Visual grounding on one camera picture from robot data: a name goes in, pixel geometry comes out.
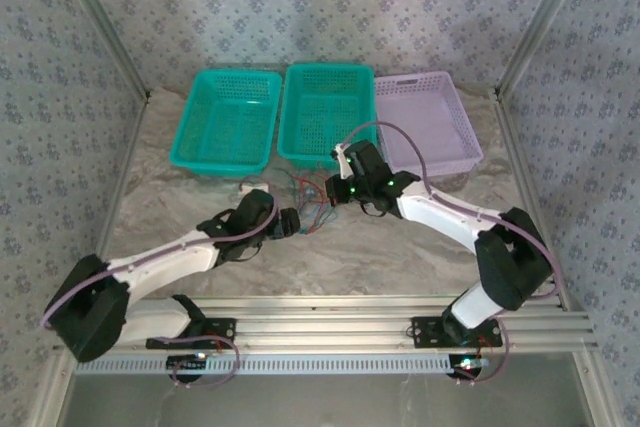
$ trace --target white robotic arm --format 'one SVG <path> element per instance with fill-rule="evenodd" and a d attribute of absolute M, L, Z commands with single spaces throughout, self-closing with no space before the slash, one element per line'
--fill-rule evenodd
<path fill-rule="evenodd" d="M 245 250 L 259 250 L 266 239 L 299 230 L 295 209 L 278 210 L 271 195 L 253 190 L 236 209 L 168 244 L 106 262 L 96 255 L 82 258 L 49 303 L 44 321 L 81 362 L 100 357 L 114 345 L 202 335 L 210 325 L 185 296 L 151 309 L 136 302 L 182 277 L 242 260 Z"/>
<path fill-rule="evenodd" d="M 542 242 L 529 215 L 483 209 L 431 187 L 409 172 L 392 173 L 368 141 L 337 145 L 340 174 L 327 181 L 333 205 L 356 201 L 437 230 L 478 257 L 480 281 L 443 313 L 444 328 L 463 342 L 473 329 L 503 310 L 517 310 L 551 275 L 542 253 L 525 239 L 486 219 L 502 219 Z"/>
<path fill-rule="evenodd" d="M 449 345 L 467 345 L 474 329 L 502 310 L 517 310 L 551 274 L 538 249 L 487 220 L 502 219 L 541 241 L 526 212 L 482 209 L 428 190 L 414 174 L 392 173 L 367 141 L 346 148 L 338 145 L 333 154 L 340 174 L 326 182 L 332 205 L 371 204 L 383 215 L 442 232 L 476 254 L 480 281 L 440 318 L 438 335 Z M 295 209 L 278 211 L 273 197 L 253 190 L 237 209 L 202 222 L 169 244 L 108 262 L 95 255 L 81 259 L 47 307 L 45 319 L 81 362 L 94 360 L 116 344 L 200 336 L 211 324 L 185 296 L 174 296 L 151 310 L 136 302 L 182 277 L 239 260 L 247 248 L 259 249 L 264 239 L 288 237 L 299 230 Z M 90 282 L 96 276 L 99 282 Z"/>

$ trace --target white cable channel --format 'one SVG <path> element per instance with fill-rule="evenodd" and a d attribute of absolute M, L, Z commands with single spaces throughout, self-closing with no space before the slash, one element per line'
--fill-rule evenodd
<path fill-rule="evenodd" d="M 109 355 L 78 364 L 76 375 L 168 374 L 166 354 Z M 209 357 L 204 368 L 179 374 L 225 374 L 233 367 L 229 354 Z M 248 355 L 237 375 L 446 374 L 453 372 L 447 354 Z"/>

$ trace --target wall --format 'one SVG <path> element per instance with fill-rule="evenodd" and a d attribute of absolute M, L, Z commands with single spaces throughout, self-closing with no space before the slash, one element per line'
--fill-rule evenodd
<path fill-rule="evenodd" d="M 223 65 L 359 61 L 495 84 L 539 0 L 101 0 L 149 88 Z"/>
<path fill-rule="evenodd" d="M 509 102 L 629 425 L 640 425 L 638 1 L 567 0 Z"/>
<path fill-rule="evenodd" d="M 53 334 L 38 321 L 93 252 L 141 106 L 76 0 L 0 0 L 0 425 L 22 425 Z"/>

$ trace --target teal plastic basket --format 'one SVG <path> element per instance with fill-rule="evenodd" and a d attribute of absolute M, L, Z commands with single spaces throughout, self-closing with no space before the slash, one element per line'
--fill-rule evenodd
<path fill-rule="evenodd" d="M 336 168 L 331 151 L 375 120 L 373 69 L 353 64 L 295 64 L 287 70 L 278 153 L 301 169 Z M 351 141 L 377 145 L 375 126 Z"/>
<path fill-rule="evenodd" d="M 281 85 L 274 72 L 200 72 L 169 153 L 171 163 L 199 175 L 262 172 L 269 162 Z"/>

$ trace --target purple plastic basket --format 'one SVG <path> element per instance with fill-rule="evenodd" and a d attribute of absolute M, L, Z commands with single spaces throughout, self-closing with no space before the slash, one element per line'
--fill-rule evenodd
<path fill-rule="evenodd" d="M 448 73 L 378 77 L 375 89 L 378 120 L 409 134 L 430 176 L 468 172 L 482 160 L 478 139 Z M 399 133 L 381 127 L 379 142 L 392 171 L 422 176 L 415 152 Z"/>

